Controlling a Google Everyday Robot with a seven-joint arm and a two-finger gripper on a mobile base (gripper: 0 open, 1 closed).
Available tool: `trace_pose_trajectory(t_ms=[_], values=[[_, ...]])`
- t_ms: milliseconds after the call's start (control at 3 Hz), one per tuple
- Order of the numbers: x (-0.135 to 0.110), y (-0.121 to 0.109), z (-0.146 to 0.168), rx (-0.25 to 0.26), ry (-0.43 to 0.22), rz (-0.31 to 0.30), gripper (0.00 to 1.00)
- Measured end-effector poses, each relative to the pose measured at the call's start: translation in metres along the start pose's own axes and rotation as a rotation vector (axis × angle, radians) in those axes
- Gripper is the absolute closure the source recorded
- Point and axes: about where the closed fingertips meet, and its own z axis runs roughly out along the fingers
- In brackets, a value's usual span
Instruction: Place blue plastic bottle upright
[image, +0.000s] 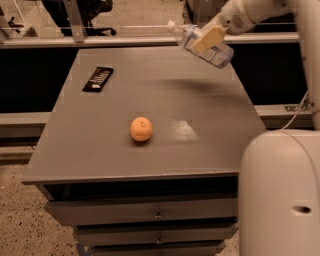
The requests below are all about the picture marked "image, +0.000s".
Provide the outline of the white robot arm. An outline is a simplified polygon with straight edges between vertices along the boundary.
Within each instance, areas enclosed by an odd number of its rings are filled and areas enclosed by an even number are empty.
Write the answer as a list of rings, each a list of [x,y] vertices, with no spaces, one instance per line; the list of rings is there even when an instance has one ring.
[[[293,13],[314,129],[280,129],[253,139],[239,174],[240,256],[320,256],[320,0],[228,0],[194,49]]]

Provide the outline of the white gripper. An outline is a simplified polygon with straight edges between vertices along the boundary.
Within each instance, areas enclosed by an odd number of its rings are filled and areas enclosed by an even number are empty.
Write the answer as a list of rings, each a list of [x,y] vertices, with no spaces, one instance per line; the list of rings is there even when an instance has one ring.
[[[222,25],[208,29],[194,30],[197,38],[190,49],[200,54],[224,41],[226,31],[230,35],[239,35],[253,29],[264,17],[263,0],[228,0],[221,8]]]

